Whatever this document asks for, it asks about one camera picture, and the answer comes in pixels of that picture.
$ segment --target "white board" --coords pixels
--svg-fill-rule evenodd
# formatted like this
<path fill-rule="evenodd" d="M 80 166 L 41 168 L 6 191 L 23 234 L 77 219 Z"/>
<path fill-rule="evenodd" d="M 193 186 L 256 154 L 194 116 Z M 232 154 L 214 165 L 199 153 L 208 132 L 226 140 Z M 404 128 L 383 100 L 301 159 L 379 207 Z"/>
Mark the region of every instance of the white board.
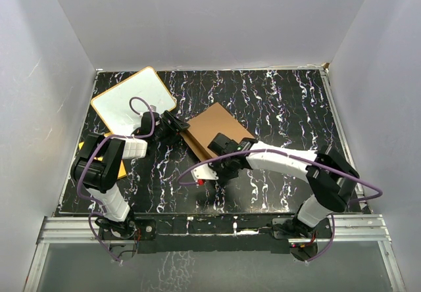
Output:
<path fill-rule="evenodd" d="M 139 116 L 129 106 L 132 97 L 145 99 L 159 114 L 174 109 L 177 103 L 155 70 L 148 66 L 93 98 L 91 105 L 112 133 L 130 135 L 140 125 Z M 139 100 L 132 104 L 140 113 L 147 111 Z"/>

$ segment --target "white wall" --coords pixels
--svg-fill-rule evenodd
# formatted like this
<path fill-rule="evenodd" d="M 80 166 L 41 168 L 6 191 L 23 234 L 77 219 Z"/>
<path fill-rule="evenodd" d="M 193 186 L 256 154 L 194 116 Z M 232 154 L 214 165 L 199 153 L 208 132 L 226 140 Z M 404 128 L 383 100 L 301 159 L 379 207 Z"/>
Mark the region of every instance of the white wall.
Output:
<path fill-rule="evenodd" d="M 421 0 L 366 0 L 331 65 L 335 102 L 408 291 L 421 287 Z"/>
<path fill-rule="evenodd" d="M 364 0 L 59 0 L 96 68 L 330 62 Z"/>
<path fill-rule="evenodd" d="M 0 0 L 0 290 L 22 290 L 95 75 L 57 0 Z"/>

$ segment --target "wooden board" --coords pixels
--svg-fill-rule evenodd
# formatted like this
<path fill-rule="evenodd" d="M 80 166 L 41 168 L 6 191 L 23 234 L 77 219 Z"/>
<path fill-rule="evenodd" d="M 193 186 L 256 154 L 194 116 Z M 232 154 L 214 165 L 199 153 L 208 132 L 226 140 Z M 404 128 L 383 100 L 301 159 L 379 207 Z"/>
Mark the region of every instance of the wooden board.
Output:
<path fill-rule="evenodd" d="M 213 104 L 188 124 L 190 128 L 182 133 L 182 137 L 200 161 L 217 156 L 208 145 L 218 133 L 238 143 L 244 137 L 255 138 L 220 103 Z"/>

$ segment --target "black marble surface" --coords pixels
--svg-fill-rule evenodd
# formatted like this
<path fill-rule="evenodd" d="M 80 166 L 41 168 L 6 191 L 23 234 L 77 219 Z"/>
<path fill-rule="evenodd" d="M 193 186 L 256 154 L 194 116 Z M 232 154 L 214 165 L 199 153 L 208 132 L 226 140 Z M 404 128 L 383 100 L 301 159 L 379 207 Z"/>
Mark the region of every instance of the black marble surface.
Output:
<path fill-rule="evenodd" d="M 97 75 L 93 97 L 134 72 Z M 261 141 L 291 149 L 332 144 L 342 151 L 319 70 L 158 72 L 177 98 L 174 112 L 188 121 L 219 102 Z M 89 108 L 80 141 L 109 132 Z M 311 194 L 301 180 L 276 172 L 244 170 L 225 188 L 180 186 L 176 178 L 198 160 L 181 141 L 156 146 L 147 158 L 125 160 L 128 176 L 117 184 L 136 213 L 294 213 Z M 86 214 L 95 205 L 76 196 L 68 181 L 57 214 Z"/>

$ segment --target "glass panel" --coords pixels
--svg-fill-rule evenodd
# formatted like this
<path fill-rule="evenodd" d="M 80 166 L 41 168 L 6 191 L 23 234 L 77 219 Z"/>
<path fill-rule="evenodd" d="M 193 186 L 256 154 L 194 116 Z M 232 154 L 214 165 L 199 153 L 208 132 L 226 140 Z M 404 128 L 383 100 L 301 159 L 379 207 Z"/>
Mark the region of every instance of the glass panel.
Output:
<path fill-rule="evenodd" d="M 135 255 L 120 267 L 99 245 L 50 245 L 38 291 L 392 290 L 378 244 L 369 242 L 334 243 L 308 266 L 266 252 L 171 252 Z"/>

